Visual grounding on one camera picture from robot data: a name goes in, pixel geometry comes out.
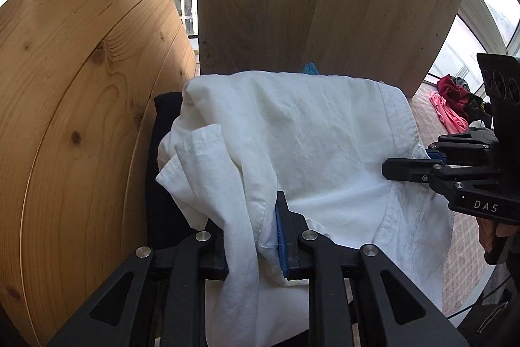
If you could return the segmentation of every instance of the pink cloth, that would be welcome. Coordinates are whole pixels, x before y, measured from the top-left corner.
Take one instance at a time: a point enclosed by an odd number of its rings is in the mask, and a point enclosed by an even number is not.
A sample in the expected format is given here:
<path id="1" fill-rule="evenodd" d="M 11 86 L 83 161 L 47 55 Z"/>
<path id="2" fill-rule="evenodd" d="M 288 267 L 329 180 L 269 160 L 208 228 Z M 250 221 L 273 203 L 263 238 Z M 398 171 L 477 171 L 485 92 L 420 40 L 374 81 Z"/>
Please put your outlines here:
<path id="1" fill-rule="evenodd" d="M 436 91 L 431 92 L 430 102 L 437 111 L 440 122 L 444 124 L 449 134 L 467 131 L 467 121 L 454 113 L 453 109 L 446 105 L 446 99 L 439 95 L 439 93 Z"/>

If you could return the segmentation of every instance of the dark red clothing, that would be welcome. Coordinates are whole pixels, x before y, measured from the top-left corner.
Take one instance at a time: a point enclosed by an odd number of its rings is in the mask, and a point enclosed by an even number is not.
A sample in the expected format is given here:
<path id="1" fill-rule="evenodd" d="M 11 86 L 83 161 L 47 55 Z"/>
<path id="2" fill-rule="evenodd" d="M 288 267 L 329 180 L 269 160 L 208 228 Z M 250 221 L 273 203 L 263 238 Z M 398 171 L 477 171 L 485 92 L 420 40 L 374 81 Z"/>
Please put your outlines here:
<path id="1" fill-rule="evenodd" d="M 454 112 L 467 119 L 464 106 L 470 101 L 470 93 L 461 86 L 457 86 L 451 79 L 451 75 L 445 75 L 437 82 L 439 94 L 446 99 L 446 103 Z"/>

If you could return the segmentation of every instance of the silver screw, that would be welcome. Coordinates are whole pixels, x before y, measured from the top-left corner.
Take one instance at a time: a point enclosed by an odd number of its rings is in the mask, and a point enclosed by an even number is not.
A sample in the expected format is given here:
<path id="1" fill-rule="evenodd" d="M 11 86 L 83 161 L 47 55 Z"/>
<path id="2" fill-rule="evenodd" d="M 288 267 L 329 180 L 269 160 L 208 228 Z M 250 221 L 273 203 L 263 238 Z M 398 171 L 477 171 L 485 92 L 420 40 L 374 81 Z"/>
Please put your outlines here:
<path id="1" fill-rule="evenodd" d="M 207 241 L 211 238 L 211 234 L 207 231 L 200 231 L 195 235 L 195 238 L 199 241 Z"/>
<path id="2" fill-rule="evenodd" d="M 307 241 L 313 241 L 313 240 L 316 240 L 316 238 L 318 238 L 318 233 L 316 231 L 311 230 L 311 229 L 306 229 L 302 233 L 302 237 L 305 240 L 307 240 Z"/>
<path id="3" fill-rule="evenodd" d="M 150 253 L 152 253 L 152 250 L 146 246 L 139 247 L 135 251 L 136 256 L 141 259 L 147 258 L 148 256 L 150 256 Z"/>
<path id="4" fill-rule="evenodd" d="M 363 253 L 367 256 L 375 256 L 379 253 L 379 249 L 374 245 L 363 246 Z"/>

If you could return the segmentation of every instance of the white fabric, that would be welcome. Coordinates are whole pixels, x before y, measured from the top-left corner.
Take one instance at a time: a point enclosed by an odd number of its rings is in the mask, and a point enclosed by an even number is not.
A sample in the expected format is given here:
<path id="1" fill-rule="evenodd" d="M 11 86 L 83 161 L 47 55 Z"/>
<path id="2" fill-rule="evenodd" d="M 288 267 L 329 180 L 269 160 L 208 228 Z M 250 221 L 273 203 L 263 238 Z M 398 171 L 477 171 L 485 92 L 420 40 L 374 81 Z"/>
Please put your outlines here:
<path id="1" fill-rule="evenodd" d="M 388 157 L 427 157 L 399 89 L 251 71 L 197 77 L 183 99 L 159 148 L 157 181 L 192 227 L 210 217 L 224 230 L 229 276 L 206 285 L 210 347 L 270 346 L 308 328 L 307 286 L 288 284 L 278 264 L 277 190 L 336 244 L 378 245 L 442 305 L 447 202 L 381 175 Z"/>

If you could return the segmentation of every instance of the human hand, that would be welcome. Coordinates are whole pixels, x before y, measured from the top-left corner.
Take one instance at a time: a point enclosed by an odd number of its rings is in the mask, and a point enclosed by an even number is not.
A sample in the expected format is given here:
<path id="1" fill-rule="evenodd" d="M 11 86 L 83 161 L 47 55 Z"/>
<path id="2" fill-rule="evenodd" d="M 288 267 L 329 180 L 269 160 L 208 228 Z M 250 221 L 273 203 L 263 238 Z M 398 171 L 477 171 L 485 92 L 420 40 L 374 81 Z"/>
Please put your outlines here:
<path id="1" fill-rule="evenodd" d="M 509 224 L 496 224 L 492 220 L 477 218 L 478 240 L 486 252 L 493 248 L 493 240 L 497 237 L 509 237 L 518 232 L 519 227 Z"/>

